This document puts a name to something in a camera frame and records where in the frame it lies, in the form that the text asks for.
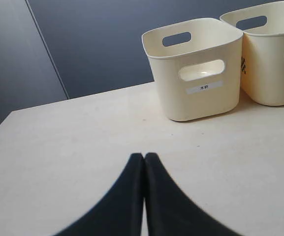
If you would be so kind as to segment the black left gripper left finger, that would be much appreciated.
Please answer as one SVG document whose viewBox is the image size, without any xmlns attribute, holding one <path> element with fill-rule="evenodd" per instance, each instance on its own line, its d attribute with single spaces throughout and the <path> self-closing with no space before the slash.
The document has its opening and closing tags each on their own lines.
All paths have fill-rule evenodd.
<svg viewBox="0 0 284 236">
<path fill-rule="evenodd" d="M 139 236 L 144 204 L 144 157 L 130 155 L 108 192 L 57 236 Z"/>
</svg>

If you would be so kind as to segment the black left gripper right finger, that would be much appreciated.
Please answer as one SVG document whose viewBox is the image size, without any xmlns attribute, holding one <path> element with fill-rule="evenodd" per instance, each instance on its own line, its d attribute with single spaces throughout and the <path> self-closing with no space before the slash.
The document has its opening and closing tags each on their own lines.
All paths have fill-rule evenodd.
<svg viewBox="0 0 284 236">
<path fill-rule="evenodd" d="M 144 199 L 150 236 L 238 236 L 197 206 L 175 183 L 158 154 L 144 158 Z"/>
</svg>

